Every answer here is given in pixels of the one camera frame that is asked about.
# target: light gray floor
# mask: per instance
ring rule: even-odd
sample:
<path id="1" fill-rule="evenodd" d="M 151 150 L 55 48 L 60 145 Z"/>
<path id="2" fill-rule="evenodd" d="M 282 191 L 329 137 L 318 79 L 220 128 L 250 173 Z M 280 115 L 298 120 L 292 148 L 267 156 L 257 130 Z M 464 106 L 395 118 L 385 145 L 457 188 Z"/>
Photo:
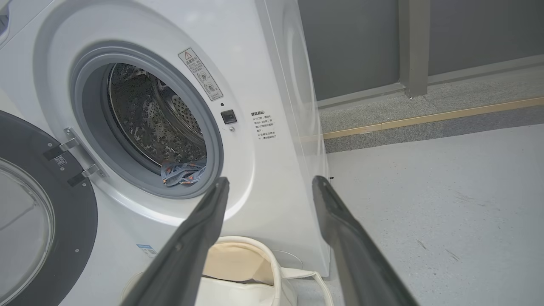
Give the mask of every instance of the light gray floor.
<path id="1" fill-rule="evenodd" d="M 329 154 L 333 187 L 421 305 L 542 305 L 544 124 Z M 342 305 L 336 271 L 328 281 Z M 309 280 L 299 305 L 320 305 Z"/>

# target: blue cloth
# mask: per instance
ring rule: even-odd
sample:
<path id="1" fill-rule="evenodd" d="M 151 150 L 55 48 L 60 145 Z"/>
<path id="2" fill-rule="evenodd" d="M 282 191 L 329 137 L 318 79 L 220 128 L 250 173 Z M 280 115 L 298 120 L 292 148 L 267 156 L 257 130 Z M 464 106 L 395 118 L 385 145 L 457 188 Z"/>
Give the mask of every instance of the blue cloth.
<path id="1" fill-rule="evenodd" d="M 206 160 L 190 163 L 173 163 L 163 161 L 160 167 L 160 176 L 163 184 L 174 186 L 177 184 L 192 185 L 198 182 L 206 170 Z"/>

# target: washing machine door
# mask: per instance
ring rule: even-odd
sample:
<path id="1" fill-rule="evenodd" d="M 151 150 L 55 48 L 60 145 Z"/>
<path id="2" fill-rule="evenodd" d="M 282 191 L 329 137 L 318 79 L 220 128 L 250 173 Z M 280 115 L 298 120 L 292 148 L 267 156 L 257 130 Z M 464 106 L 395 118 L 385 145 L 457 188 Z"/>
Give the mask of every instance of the washing machine door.
<path id="1" fill-rule="evenodd" d="M 45 157 L 59 145 L 0 111 L 0 306 L 60 304 L 91 254 L 95 195 L 68 151 Z"/>

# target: gray wall panel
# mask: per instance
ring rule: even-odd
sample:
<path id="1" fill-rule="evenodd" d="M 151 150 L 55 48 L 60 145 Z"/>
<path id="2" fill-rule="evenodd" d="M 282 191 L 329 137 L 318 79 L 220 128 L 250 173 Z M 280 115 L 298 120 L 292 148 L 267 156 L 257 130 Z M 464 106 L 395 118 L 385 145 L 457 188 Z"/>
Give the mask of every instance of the gray wall panel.
<path id="1" fill-rule="evenodd" d="M 544 54 L 543 0 L 432 0 L 429 75 Z"/>
<path id="2" fill-rule="evenodd" d="M 399 79 L 396 0 L 299 0 L 317 100 Z"/>

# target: metal post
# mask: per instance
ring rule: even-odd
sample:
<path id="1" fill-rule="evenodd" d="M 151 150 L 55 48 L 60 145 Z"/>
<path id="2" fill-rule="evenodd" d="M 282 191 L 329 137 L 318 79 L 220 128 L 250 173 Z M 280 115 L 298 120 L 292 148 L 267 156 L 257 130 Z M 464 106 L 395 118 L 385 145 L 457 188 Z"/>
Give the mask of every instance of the metal post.
<path id="1" fill-rule="evenodd" d="M 399 0 L 400 82 L 409 97 L 427 93 L 430 0 Z"/>

